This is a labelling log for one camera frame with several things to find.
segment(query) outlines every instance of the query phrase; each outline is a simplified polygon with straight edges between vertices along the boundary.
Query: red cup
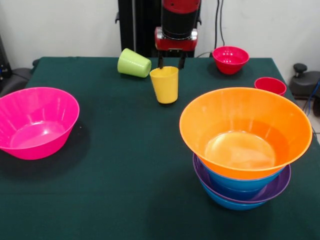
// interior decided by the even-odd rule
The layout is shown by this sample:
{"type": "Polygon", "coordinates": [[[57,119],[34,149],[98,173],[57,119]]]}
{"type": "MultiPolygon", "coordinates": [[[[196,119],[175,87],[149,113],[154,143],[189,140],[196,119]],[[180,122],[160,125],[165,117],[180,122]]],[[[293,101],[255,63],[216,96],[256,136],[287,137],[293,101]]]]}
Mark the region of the red cup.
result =
{"type": "Polygon", "coordinates": [[[287,91],[287,86],[284,82],[273,77],[260,77],[254,82],[256,89],[266,90],[275,94],[284,96],[287,91]]]}
{"type": "Polygon", "coordinates": [[[249,54],[236,46],[221,46],[212,52],[217,68],[223,74],[238,72],[250,59],[249,54]]]}

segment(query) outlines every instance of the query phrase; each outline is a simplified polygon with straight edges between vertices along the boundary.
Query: table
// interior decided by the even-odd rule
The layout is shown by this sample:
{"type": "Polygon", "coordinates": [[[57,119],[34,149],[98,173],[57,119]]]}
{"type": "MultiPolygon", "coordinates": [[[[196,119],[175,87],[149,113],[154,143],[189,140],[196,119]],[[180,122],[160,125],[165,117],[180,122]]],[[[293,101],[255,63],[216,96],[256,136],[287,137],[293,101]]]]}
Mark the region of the table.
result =
{"type": "MultiPolygon", "coordinates": [[[[315,138],[292,165],[282,195],[237,212],[209,199],[180,136],[180,114],[195,97],[252,87],[263,76],[281,79],[271,58],[252,58],[232,76],[220,73],[210,58],[187,59],[179,99],[170,105],[156,101],[149,77],[116,69],[117,58],[40,60],[28,87],[70,92],[80,116],[65,146],[48,158],[24,161],[0,152],[0,239],[320,239],[315,138]]],[[[289,91],[286,97],[294,100],[289,91]]]]}

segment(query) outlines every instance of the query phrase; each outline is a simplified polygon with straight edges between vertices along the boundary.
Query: yellow cup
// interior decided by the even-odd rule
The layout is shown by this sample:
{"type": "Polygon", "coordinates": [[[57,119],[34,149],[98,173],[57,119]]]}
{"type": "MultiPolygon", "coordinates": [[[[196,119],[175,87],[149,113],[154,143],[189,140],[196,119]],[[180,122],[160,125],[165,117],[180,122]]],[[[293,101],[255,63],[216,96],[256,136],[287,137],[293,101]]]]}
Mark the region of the yellow cup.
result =
{"type": "Polygon", "coordinates": [[[156,68],[150,72],[156,99],[161,104],[171,104],[178,99],[179,69],[174,66],[156,68]]]}

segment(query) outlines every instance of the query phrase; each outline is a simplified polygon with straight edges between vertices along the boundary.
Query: cup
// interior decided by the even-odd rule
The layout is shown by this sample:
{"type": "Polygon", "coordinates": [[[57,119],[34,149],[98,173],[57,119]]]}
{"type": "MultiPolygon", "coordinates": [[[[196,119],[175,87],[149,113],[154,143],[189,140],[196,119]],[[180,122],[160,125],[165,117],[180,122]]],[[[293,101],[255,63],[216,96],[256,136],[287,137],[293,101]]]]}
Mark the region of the cup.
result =
{"type": "Polygon", "coordinates": [[[117,69],[121,74],[145,78],[151,70],[151,61],[150,59],[125,48],[119,57],[117,69]]]}
{"type": "Polygon", "coordinates": [[[254,82],[256,89],[266,90],[275,94],[284,96],[287,91],[287,86],[284,82],[273,77],[260,77],[254,82]]]}
{"type": "Polygon", "coordinates": [[[178,99],[179,69],[174,66],[156,68],[150,72],[156,99],[161,104],[171,104],[178,99]]]}

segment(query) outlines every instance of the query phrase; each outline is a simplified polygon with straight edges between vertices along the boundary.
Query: stacked bowls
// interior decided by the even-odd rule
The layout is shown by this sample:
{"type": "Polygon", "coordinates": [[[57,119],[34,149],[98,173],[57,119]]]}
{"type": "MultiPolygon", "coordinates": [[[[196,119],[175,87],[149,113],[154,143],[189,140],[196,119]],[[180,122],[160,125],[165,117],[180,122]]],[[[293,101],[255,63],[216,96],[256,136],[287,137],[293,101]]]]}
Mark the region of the stacked bowls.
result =
{"type": "Polygon", "coordinates": [[[194,99],[181,114],[180,133],[194,152],[204,190],[232,210],[256,208],[281,194],[290,181],[290,164],[312,140],[311,124],[297,105],[248,87],[194,99]]]}

